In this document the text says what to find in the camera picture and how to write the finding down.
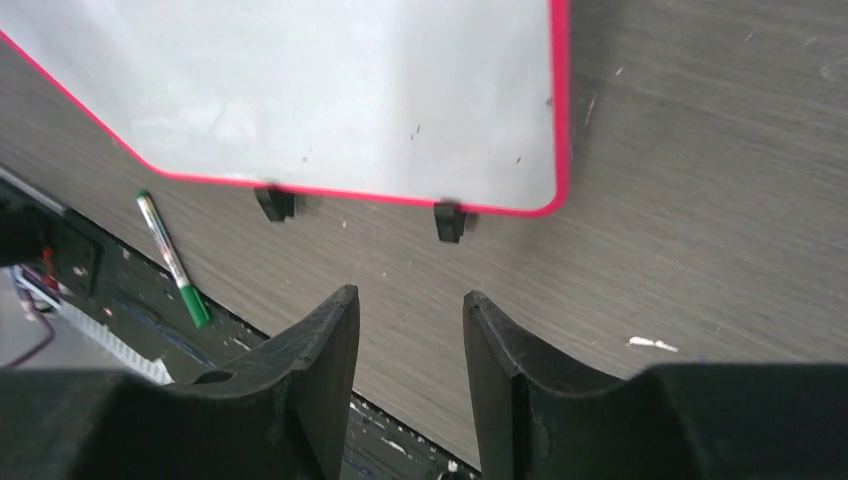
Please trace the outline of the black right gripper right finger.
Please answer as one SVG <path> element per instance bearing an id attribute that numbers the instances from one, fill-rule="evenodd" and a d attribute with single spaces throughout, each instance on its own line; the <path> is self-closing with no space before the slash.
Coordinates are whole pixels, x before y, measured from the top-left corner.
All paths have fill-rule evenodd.
<path id="1" fill-rule="evenodd" d="M 843 364 L 590 367 L 486 295 L 463 304 L 487 479 L 843 479 Z"/>

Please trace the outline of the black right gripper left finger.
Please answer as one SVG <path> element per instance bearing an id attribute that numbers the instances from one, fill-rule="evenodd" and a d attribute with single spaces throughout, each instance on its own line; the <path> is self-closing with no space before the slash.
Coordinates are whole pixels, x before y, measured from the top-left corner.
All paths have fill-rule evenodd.
<path id="1" fill-rule="evenodd" d="M 118 369 L 5 371 L 5 479 L 335 479 L 358 353 L 359 297 L 189 384 Z"/>

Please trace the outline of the green whiteboard marker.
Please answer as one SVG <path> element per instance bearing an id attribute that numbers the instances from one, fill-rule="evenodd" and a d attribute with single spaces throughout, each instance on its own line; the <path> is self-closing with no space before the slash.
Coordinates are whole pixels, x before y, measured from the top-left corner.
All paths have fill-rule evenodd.
<path id="1" fill-rule="evenodd" d="M 154 242 L 166 267 L 174 279 L 193 323 L 198 329 L 203 328 L 209 323 L 211 316 L 198 289 L 188 277 L 152 196 L 148 191 L 141 190 L 136 196 L 136 203 L 153 235 Z"/>

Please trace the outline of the red-framed whiteboard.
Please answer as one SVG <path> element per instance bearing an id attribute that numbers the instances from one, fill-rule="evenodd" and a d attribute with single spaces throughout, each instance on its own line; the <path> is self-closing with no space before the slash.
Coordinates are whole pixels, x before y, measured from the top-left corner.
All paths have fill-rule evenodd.
<path id="1" fill-rule="evenodd" d="M 544 216 L 570 160 L 566 1 L 5 1 L 1 38 L 182 181 Z"/>

